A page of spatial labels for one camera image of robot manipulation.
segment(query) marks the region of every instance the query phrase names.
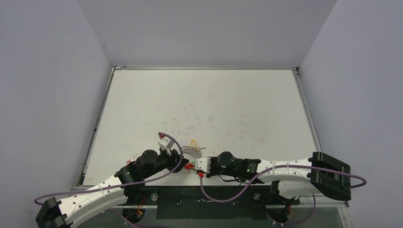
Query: white plastic part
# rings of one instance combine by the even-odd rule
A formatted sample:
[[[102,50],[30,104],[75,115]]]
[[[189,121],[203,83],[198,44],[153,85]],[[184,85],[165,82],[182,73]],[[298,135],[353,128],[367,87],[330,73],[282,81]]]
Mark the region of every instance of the white plastic part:
[[[195,170],[201,170],[205,173],[210,173],[210,164],[211,164],[211,158],[196,158],[194,160],[194,169]]]
[[[292,168],[290,165],[305,165],[312,166],[308,158],[297,161],[266,161],[261,160],[256,172],[262,172],[269,167],[286,165],[284,168],[276,168],[270,170],[258,177],[264,183],[271,181],[280,181],[278,190],[280,196],[291,199],[295,196],[304,196],[310,194],[320,194],[321,192],[316,189],[311,183],[310,178],[307,177],[310,169]]]
[[[105,188],[122,184],[119,178],[111,176],[104,182],[96,185],[88,190]],[[91,217],[109,209],[113,206],[123,204],[127,201],[124,195],[124,189],[114,188],[109,190],[102,190],[87,194],[78,194],[60,200],[59,205],[62,215],[66,214],[66,224],[73,222],[70,228],[76,228],[84,221]]]
[[[278,184],[279,195],[291,199],[295,196],[305,196],[312,194],[321,194],[311,183],[296,181],[280,181]]]
[[[276,166],[279,165],[305,165],[311,166],[312,163],[308,161],[308,158],[297,160],[297,161],[275,161]],[[273,167],[273,161],[266,161],[261,160],[260,164],[257,167],[256,172],[262,172],[265,169]],[[271,181],[299,181],[299,182],[310,182],[310,178],[307,177],[307,174],[310,172],[310,169],[298,169],[298,168],[291,168],[287,165],[284,168],[276,168],[276,171],[273,172],[272,170],[266,172],[258,177],[264,183],[271,182]]]
[[[174,141],[168,137],[163,137],[158,140],[158,144],[160,145],[161,150],[166,151],[168,155],[171,155],[171,147],[173,146]]]

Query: metal frame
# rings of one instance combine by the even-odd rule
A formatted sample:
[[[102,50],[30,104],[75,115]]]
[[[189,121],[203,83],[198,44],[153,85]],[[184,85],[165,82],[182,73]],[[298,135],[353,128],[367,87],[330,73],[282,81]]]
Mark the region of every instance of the metal frame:
[[[266,66],[236,66],[236,65],[213,65],[213,66],[115,66],[112,68],[111,71],[111,75],[109,77],[109,81],[108,81],[108,85],[106,88],[106,92],[105,92],[105,97],[104,97],[104,101],[102,104],[102,108],[96,123],[96,129],[94,131],[94,135],[92,137],[91,140],[91,144],[88,150],[88,156],[86,159],[86,163],[82,172],[82,176],[80,179],[80,183],[78,187],[72,187],[72,190],[82,190],[82,189],[88,189],[89,187],[86,186],[80,186],[82,185],[83,181],[84,181],[84,177],[86,174],[86,170],[88,168],[88,164],[89,164],[89,160],[91,158],[91,154],[92,154],[92,150],[94,147],[94,142],[96,139],[96,135],[98,132],[98,127],[99,124],[101,122],[101,118],[102,118],[102,114],[104,112],[104,108],[105,108],[105,104],[106,104],[106,100],[108,97],[108,93],[109,93],[109,89],[111,87],[112,84],[112,80],[113,80],[113,76],[116,70],[292,70],[293,75],[294,75],[294,79],[296,82],[296,86],[299,92],[299,96],[301,98],[301,102],[302,105],[304,107],[304,111],[305,111],[305,115],[307,117],[307,121],[308,121],[308,125],[309,128],[311,130],[311,134],[312,134],[312,138],[314,140],[314,144],[316,147],[317,151],[322,151],[321,147],[320,147],[320,143],[319,143],[319,139],[317,136],[317,132],[315,130],[315,125],[313,123],[312,120],[312,116],[311,113],[309,112],[309,108],[304,96],[304,93],[302,91],[302,87],[301,87],[301,83],[299,80],[299,75],[298,75],[298,70],[296,67],[266,67]],[[296,206],[296,207],[312,207],[312,196],[302,196],[299,198],[301,201],[301,204]],[[351,219],[347,210],[348,202],[340,202],[340,201],[336,201],[336,200],[332,200],[329,199],[323,195],[316,195],[316,201],[317,201],[317,207],[321,208],[321,207],[337,207],[338,212],[339,212],[339,216],[340,216],[340,220],[343,224],[344,228],[352,228],[353,225],[351,223]],[[267,206],[267,208],[275,208],[276,206]],[[137,208],[136,205],[132,205],[132,206],[116,206],[113,208],[117,208],[117,209],[122,209],[122,208]],[[140,208],[157,208],[157,206],[140,206]]]

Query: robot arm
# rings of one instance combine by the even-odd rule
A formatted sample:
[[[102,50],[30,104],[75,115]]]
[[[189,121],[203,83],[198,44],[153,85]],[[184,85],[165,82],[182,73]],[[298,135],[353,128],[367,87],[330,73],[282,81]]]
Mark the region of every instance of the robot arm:
[[[189,160],[183,158],[176,150],[171,150],[172,140],[163,135],[160,137],[159,154],[153,150],[144,151],[136,161],[124,166],[102,183],[88,189],[88,193],[81,192],[60,200],[54,197],[46,200],[36,217],[38,227],[76,228],[94,215],[113,206],[136,203],[142,193],[143,180],[152,175],[164,169],[172,172],[180,171]],[[287,199],[313,193],[322,193],[335,200],[351,199],[349,177],[316,171],[313,168],[307,170],[288,167],[291,164],[350,173],[349,165],[321,152],[314,152],[311,158],[297,161],[237,159],[230,152],[223,152],[218,157],[196,159],[195,169],[207,174],[207,178],[227,175],[244,181],[253,179],[252,184],[272,182],[270,192]],[[273,169],[264,173],[264,170],[269,167]]]
[[[343,173],[350,173],[350,166],[322,152],[314,152],[311,158],[294,161],[267,161],[259,159],[237,159],[230,152],[223,152],[218,157],[199,158],[195,161],[195,169],[207,174],[207,178],[215,175],[227,175],[248,181],[258,173],[261,174],[252,184],[272,182],[278,194],[286,199],[295,196],[322,193],[334,199],[347,201],[351,199],[350,177],[341,176],[314,169],[289,167],[303,165],[327,168]]]
[[[173,170],[181,156],[176,150],[171,150],[173,142],[168,138],[161,137],[158,143],[160,154],[153,150],[144,151],[135,162],[129,163],[105,181],[88,189],[100,191],[72,195],[60,200],[54,197],[46,200],[36,217],[38,227],[75,228],[113,206],[136,202],[144,183],[124,188],[108,187],[140,182],[164,169]],[[188,162],[188,159],[182,158],[181,164],[173,172],[180,171]]]

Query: cable tie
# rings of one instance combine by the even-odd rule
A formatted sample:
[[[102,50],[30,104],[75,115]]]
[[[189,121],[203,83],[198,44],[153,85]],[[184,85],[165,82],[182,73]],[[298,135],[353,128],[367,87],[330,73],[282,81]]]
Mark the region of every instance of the cable tie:
[[[286,162],[286,164],[287,164],[287,172],[288,172],[288,175],[291,176],[291,175],[289,174],[289,161]]]
[[[277,161],[274,160],[274,161],[273,161],[273,169],[272,169],[272,170],[273,170],[273,176],[276,175],[276,169],[275,169],[275,168],[276,168],[276,165],[277,165]]]
[[[99,190],[100,190],[101,193],[102,193],[102,198],[104,198],[104,197],[105,197],[105,193],[104,193],[104,190],[101,188],[101,184],[98,184],[98,187],[99,187]]]

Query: small yellow object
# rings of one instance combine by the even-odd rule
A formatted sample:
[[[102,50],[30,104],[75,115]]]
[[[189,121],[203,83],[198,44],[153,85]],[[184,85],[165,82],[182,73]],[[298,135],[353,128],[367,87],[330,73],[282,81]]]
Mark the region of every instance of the small yellow object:
[[[194,139],[193,139],[193,140],[191,140],[191,141],[190,141],[190,146],[191,146],[191,147],[193,147],[193,148],[195,148],[195,149],[197,149],[197,143],[196,143],[196,140],[194,140]]]

